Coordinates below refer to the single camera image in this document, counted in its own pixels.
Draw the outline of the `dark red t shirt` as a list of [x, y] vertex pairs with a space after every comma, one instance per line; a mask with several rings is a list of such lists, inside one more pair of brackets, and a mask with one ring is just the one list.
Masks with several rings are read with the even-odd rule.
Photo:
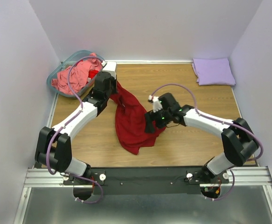
[[116, 104], [115, 130], [121, 146], [128, 152], [137, 155], [141, 147], [153, 147], [156, 138], [165, 128], [156, 129], [154, 133], [146, 133], [146, 109], [138, 99], [117, 83], [117, 93], [112, 94]]

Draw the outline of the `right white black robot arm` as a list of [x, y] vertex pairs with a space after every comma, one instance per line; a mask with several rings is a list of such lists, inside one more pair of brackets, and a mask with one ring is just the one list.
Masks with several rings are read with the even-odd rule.
[[171, 93], [160, 97], [150, 95], [148, 102], [153, 108], [145, 114], [146, 133], [155, 133], [173, 122], [201, 129], [222, 140], [223, 152], [206, 162], [195, 175], [202, 182], [211, 183], [223, 171], [244, 165], [259, 148], [249, 125], [242, 118], [221, 119], [190, 105], [180, 106]]

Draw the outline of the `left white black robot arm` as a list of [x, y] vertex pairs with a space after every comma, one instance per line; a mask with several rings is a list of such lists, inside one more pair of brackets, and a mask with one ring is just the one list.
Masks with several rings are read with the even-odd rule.
[[91, 166], [72, 156], [71, 142], [88, 122], [106, 108], [110, 96], [116, 92], [116, 72], [99, 72], [93, 88], [79, 108], [55, 127], [45, 126], [40, 130], [35, 161], [45, 165], [52, 175], [56, 172], [69, 173], [79, 184], [86, 184], [91, 175]]

